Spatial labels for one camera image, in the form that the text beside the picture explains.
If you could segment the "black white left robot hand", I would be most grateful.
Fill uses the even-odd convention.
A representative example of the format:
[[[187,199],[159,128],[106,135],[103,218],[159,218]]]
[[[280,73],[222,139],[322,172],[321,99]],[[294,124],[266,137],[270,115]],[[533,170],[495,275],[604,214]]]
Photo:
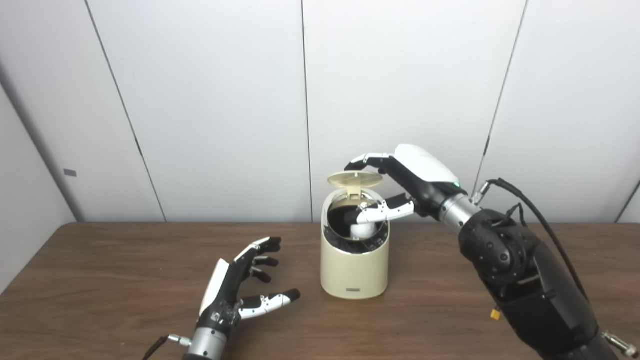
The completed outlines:
[[[240,287],[249,278],[271,282],[272,278],[259,267],[278,266],[279,261],[268,254],[279,252],[281,243],[281,237],[263,237],[247,245],[233,260],[219,259],[199,306],[195,328],[228,335],[240,321],[267,315],[300,299],[297,288],[239,297]]]

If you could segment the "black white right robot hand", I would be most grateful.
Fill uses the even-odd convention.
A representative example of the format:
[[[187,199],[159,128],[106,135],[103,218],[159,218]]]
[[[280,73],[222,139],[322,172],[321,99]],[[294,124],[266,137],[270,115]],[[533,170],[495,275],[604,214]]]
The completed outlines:
[[[344,169],[360,171],[366,167],[386,174],[405,192],[377,205],[349,211],[343,217],[347,225],[381,223],[413,214],[439,220],[439,212],[448,199],[468,194],[443,162],[417,145],[400,144],[394,153],[364,153]]]

